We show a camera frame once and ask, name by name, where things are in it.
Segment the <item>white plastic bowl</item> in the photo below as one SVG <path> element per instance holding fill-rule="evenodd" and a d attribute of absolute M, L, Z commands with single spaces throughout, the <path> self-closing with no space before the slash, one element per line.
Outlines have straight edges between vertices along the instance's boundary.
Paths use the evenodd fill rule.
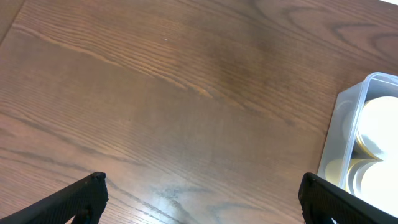
<path fill-rule="evenodd" d="M 397 98 L 382 96 L 368 100 L 352 128 L 354 111 L 351 110 L 341 122 L 343 138 L 354 131 L 354 157 L 393 161 L 397 159 Z"/>

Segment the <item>yellow plastic cup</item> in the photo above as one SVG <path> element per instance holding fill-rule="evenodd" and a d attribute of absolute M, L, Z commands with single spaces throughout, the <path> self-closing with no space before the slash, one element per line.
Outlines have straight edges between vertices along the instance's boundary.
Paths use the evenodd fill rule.
<path fill-rule="evenodd" d="M 325 178 L 327 181 L 338 186 L 340 182 L 341 159 L 329 162 L 325 168 Z M 344 190 L 354 195 L 354 175 L 364 165 L 375 162 L 374 159 L 351 159 L 348 171 L 345 173 Z"/>

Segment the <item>white plastic cup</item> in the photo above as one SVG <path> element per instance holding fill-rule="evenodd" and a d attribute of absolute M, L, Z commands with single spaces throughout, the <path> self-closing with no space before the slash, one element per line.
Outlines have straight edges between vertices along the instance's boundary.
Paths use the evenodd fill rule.
<path fill-rule="evenodd" d="M 376 161 L 363 165 L 353 178 L 357 198 L 397 217 L 397 164 Z"/>

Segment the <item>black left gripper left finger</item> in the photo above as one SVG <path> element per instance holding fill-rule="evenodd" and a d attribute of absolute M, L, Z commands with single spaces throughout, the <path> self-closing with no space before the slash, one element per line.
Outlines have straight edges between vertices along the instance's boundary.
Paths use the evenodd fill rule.
<path fill-rule="evenodd" d="M 1 219 L 1 224 L 98 223 L 108 202 L 106 174 L 94 172 Z"/>

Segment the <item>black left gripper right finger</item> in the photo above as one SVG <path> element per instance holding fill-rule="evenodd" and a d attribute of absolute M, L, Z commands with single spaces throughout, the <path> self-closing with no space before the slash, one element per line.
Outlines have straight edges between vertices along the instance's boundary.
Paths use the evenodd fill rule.
<path fill-rule="evenodd" d="M 298 199 L 306 224 L 397 224 L 397 218 L 307 172 Z"/>

